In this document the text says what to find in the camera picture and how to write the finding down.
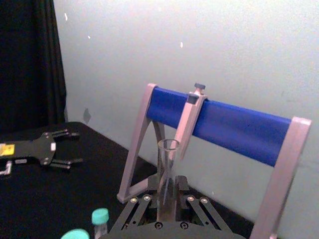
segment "light gray wall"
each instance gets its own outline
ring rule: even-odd
[[[88,126],[126,148],[149,82],[180,92],[199,82],[212,100],[313,119],[280,234],[286,239],[318,238],[317,1],[54,3],[69,120],[84,121],[88,109]],[[140,156],[155,162],[151,127]],[[181,170],[192,186],[251,220],[256,219],[271,171],[195,137]]]

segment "bolt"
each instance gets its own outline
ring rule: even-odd
[[[143,197],[143,199],[144,199],[145,201],[149,201],[149,200],[151,199],[151,197],[150,197],[149,195],[145,195],[145,196]]]
[[[131,203],[136,203],[137,201],[138,201],[137,198],[131,198],[131,199],[130,199],[130,202],[131,202]]]
[[[193,197],[193,196],[188,196],[188,197],[187,197],[187,200],[190,201],[190,202],[192,202],[192,201],[194,201],[194,197]]]
[[[184,230],[186,230],[188,228],[188,224],[187,223],[181,223],[180,227]]]
[[[201,203],[208,203],[207,198],[202,198],[202,199],[200,199],[200,201],[201,201]]]
[[[159,222],[155,223],[155,228],[156,229],[161,229],[162,227],[163,227],[162,223],[159,223]]]

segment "black tablecloth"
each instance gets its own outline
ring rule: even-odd
[[[75,228],[85,229],[94,238],[91,213],[96,208],[108,208],[112,226],[124,208],[116,194],[128,151],[86,125],[70,122],[26,130],[2,135],[0,142],[34,139],[45,131],[64,128],[81,136],[78,141],[59,142],[56,158],[81,157],[85,161],[69,173],[46,170],[39,164],[14,165],[9,177],[0,178],[1,239],[59,239]],[[139,158],[133,183],[155,172],[154,166]],[[235,233],[249,236],[251,222],[214,205]]]

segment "blue padded bar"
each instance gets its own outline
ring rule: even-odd
[[[156,87],[152,93],[147,118],[177,128],[186,100],[187,94]]]
[[[187,95],[155,88],[147,117],[177,128]],[[194,136],[275,166],[290,119],[206,100]]]

